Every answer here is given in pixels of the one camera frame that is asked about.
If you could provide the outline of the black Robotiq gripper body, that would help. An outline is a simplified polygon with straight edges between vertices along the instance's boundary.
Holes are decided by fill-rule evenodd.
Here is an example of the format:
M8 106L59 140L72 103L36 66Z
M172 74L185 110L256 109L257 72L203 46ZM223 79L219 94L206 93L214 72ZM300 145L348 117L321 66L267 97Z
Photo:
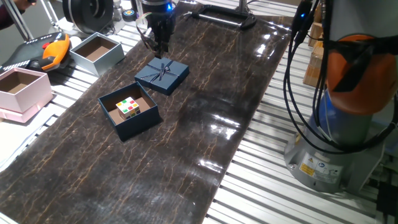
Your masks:
M169 43L174 32L175 15L172 0L142 0L142 9L149 13L148 27L154 33L157 44Z

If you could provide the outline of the person's bare hand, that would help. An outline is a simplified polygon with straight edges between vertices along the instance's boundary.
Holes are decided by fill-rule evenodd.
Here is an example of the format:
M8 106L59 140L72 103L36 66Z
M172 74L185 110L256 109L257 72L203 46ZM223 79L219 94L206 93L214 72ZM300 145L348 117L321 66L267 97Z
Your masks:
M36 0L13 0L14 4L20 11L25 11L31 6L36 5Z

